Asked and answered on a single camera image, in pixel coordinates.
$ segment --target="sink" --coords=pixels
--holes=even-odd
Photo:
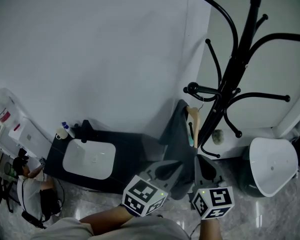
[[[63,158],[63,168],[73,174],[104,180],[113,170],[116,147],[107,142],[87,141],[80,139],[69,142]]]

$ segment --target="wooden hanger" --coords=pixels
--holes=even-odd
[[[198,134],[199,134],[199,127],[200,127],[199,109],[197,107],[190,108],[189,106],[187,106],[186,111],[193,118],[193,147],[197,149],[198,148]]]

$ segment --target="fiducial marker cube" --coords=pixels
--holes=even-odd
[[[200,188],[192,204],[202,220],[221,218],[235,206],[233,189],[231,186]]]
[[[136,175],[123,191],[122,204],[143,217],[160,208],[167,196],[168,193]]]

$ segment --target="tiled floor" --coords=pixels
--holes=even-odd
[[[240,163],[237,159],[220,161],[227,182],[234,187],[235,206],[220,219],[222,236],[225,240],[300,240],[300,174],[292,179],[272,198],[253,198],[240,192],[236,175]],[[120,204],[117,194],[89,192],[67,182],[61,182],[65,191],[65,202],[60,218],[81,219],[87,215],[110,209]],[[5,202],[0,204],[0,239],[29,239],[41,229],[33,227],[21,217],[20,206],[13,205],[9,213]],[[190,210],[188,197],[167,201],[156,214],[178,223],[188,234],[200,222],[196,211]],[[53,217],[47,225],[58,220]],[[198,239],[197,229],[192,239]]]

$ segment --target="soap bottle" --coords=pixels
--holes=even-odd
[[[66,122],[62,122],[62,126],[63,128],[69,133],[69,135],[72,137],[72,138],[75,138],[75,132],[73,130],[71,130],[71,128],[69,127],[69,125],[67,125]]]

